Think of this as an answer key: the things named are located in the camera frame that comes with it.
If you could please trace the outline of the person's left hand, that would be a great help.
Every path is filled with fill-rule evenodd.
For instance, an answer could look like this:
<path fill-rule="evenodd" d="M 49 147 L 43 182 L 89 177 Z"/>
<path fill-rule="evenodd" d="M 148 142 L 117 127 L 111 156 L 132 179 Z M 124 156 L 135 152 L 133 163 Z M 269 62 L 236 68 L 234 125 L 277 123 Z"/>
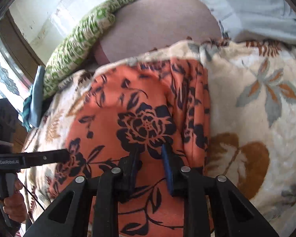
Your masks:
<path fill-rule="evenodd" d="M 8 217 L 18 223 L 26 220 L 27 210 L 24 202 L 24 197 L 20 193 L 23 185 L 19 179 L 15 181 L 15 193 L 4 199 L 3 210 Z"/>

